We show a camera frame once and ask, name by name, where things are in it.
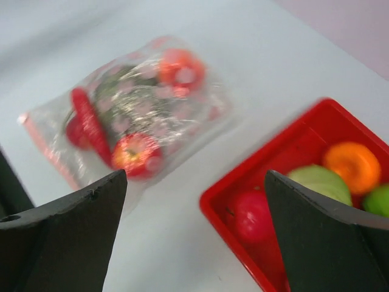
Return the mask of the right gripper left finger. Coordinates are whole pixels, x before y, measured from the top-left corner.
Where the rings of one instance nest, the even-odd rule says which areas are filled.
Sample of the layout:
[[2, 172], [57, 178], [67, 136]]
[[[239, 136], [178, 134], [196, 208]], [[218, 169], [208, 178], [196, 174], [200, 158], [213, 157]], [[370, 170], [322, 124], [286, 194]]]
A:
[[1, 291], [101, 291], [126, 188], [119, 170], [1, 219]]

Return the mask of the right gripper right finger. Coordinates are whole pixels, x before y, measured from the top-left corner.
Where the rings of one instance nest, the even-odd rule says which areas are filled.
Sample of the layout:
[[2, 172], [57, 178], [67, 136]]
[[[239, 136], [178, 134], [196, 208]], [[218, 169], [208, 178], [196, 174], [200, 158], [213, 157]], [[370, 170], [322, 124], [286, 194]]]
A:
[[292, 291], [388, 291], [388, 219], [274, 170], [264, 185]]

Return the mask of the small red toy fruit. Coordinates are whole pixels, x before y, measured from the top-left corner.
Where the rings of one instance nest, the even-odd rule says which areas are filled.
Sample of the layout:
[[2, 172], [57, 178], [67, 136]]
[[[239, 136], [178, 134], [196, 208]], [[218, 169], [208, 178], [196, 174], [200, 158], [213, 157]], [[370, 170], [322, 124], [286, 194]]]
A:
[[82, 150], [91, 148], [89, 141], [84, 136], [83, 128], [77, 116], [74, 116], [67, 123], [65, 134], [70, 143]]

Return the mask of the red toy apple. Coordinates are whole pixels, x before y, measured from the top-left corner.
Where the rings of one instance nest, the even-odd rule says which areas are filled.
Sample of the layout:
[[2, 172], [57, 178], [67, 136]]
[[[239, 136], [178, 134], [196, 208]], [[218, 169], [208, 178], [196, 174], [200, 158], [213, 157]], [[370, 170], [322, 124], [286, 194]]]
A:
[[128, 179], [149, 179], [156, 175], [164, 164], [161, 146], [155, 138], [133, 133], [122, 137], [112, 151], [112, 166], [122, 169]]

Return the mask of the red toy chili pepper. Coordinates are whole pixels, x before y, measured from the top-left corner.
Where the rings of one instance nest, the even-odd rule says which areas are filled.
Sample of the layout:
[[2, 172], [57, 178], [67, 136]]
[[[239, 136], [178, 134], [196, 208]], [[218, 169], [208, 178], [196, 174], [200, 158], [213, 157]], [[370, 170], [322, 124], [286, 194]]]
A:
[[112, 167], [111, 149], [105, 131], [100, 123], [94, 106], [89, 100], [87, 92], [80, 87], [74, 88], [71, 91], [71, 101], [77, 117], [80, 120], [83, 133], [90, 145], [102, 161], [108, 167]]

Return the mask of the clear pink-dotted zip bag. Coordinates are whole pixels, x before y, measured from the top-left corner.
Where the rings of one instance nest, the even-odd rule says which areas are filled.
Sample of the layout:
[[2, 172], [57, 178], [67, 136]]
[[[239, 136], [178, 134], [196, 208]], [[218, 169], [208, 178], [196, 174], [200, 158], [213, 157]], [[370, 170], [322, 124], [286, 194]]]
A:
[[224, 85], [182, 40], [162, 36], [104, 64], [19, 117], [75, 189], [114, 170], [150, 185], [231, 116]]

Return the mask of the green toy melon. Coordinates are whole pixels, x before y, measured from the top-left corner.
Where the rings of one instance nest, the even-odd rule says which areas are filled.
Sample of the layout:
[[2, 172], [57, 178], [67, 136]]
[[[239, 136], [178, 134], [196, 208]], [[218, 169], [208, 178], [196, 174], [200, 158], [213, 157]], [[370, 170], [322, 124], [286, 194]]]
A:
[[176, 116], [180, 100], [174, 91], [140, 68], [119, 65], [80, 85], [91, 101], [109, 145], [131, 133], [145, 133], [163, 145], [184, 136], [184, 123]]

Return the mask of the orange-red toy peach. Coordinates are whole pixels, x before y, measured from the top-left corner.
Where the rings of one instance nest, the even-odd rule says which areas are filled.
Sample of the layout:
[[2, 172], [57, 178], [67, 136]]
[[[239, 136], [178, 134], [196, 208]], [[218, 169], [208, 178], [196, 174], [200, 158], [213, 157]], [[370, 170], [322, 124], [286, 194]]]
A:
[[204, 63], [191, 51], [169, 48], [159, 62], [158, 77], [174, 88], [198, 89], [205, 78]]

